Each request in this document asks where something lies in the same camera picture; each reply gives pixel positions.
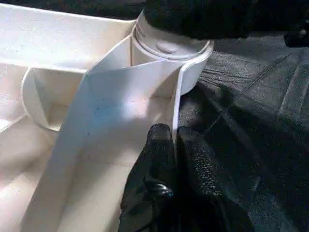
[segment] container lid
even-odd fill
[[[136,38],[145,50],[167,59],[192,59],[209,44],[209,40],[191,39],[156,29],[148,24],[143,12],[136,24]]]

